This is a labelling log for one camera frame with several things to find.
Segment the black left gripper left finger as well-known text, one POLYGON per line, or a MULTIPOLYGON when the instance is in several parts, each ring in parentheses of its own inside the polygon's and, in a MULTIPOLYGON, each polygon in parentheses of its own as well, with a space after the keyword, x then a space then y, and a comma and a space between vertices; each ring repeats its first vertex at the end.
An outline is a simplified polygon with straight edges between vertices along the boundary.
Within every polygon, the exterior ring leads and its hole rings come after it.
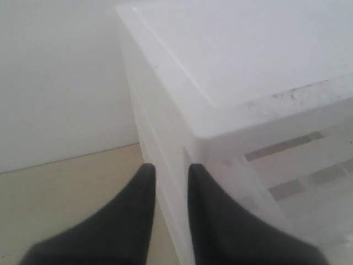
POLYGON ((35 244, 20 264, 146 264, 156 204, 156 169, 140 166, 88 219, 35 244))

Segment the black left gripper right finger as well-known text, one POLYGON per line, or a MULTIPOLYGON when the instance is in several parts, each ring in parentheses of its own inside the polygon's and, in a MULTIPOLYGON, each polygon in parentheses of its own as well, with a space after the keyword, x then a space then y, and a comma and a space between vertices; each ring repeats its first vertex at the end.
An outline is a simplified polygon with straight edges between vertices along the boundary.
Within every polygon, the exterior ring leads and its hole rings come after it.
POLYGON ((189 167, 188 215, 196 264, 325 264, 319 249, 245 210, 201 164, 189 167))

